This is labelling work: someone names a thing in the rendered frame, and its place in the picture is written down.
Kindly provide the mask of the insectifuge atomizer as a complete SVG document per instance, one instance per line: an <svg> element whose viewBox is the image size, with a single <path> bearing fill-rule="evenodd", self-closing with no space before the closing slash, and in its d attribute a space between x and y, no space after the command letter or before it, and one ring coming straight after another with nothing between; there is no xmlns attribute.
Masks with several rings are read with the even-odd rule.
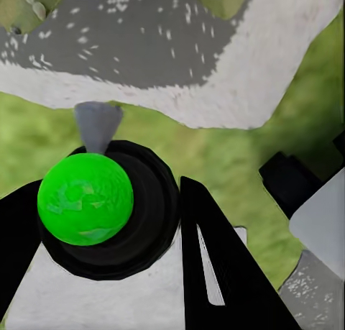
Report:
<svg viewBox="0 0 345 330"><path fill-rule="evenodd" d="M73 107L84 147L54 164L37 194L41 242L73 275L123 280L149 269L181 228L180 191L151 149L112 139L124 117L103 101Z"/></svg>

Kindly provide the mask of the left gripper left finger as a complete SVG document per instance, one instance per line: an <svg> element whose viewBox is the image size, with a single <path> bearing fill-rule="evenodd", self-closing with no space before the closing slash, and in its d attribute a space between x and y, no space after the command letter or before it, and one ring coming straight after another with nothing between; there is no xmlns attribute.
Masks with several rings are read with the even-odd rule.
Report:
<svg viewBox="0 0 345 330"><path fill-rule="evenodd" d="M0 321L41 243L36 217L41 182L24 185L0 200Z"/></svg>

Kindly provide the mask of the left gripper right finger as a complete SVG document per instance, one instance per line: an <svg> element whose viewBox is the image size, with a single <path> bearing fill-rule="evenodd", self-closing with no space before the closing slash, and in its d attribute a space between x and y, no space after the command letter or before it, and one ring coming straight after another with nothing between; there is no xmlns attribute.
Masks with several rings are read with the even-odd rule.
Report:
<svg viewBox="0 0 345 330"><path fill-rule="evenodd" d="M180 179L185 330L301 330L207 188ZM208 301L198 228L224 306Z"/></svg>

